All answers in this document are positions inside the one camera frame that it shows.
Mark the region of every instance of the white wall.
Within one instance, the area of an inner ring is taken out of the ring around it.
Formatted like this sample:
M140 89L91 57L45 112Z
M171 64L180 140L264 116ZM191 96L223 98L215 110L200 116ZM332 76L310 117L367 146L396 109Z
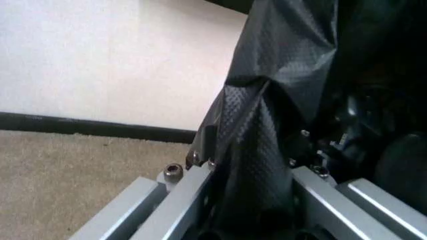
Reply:
M196 130L245 20L204 0L1 0L0 112Z

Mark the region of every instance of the carpet floor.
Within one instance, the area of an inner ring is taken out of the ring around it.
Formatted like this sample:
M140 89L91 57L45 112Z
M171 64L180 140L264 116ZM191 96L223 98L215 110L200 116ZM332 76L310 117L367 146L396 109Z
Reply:
M189 145L0 130L0 239L67 239L138 176Z

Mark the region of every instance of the black baseboard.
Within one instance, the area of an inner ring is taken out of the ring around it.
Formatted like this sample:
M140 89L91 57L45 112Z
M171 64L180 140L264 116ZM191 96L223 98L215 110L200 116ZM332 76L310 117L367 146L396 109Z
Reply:
M0 112L0 130L83 134L190 144L195 131Z

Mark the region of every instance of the metal frame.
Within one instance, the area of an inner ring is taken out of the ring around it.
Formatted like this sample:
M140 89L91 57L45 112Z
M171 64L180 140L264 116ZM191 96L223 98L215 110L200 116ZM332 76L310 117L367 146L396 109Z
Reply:
M181 239L201 220L214 167L191 167L169 194L165 184L139 177L71 239ZM305 166L292 174L307 228L321 226L345 240L426 239L425 216L365 179L335 188Z
M370 181L361 178L338 189L401 238L427 240L427 217Z
M70 240L129 239L166 195L164 184L138 177Z
M144 222L131 240L179 240L197 222L204 188L211 176L208 163L193 166Z
M337 239L400 239L307 167L292 173L307 227L322 226Z

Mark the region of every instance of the black plastic bag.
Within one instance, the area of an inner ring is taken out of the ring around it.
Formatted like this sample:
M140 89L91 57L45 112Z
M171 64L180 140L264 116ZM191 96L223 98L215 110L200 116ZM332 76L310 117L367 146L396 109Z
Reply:
M413 77L425 89L425 9L405 0L254 1L188 155L189 166L194 152L216 164L208 229L259 239L294 227L287 139L366 79L405 88L402 77Z

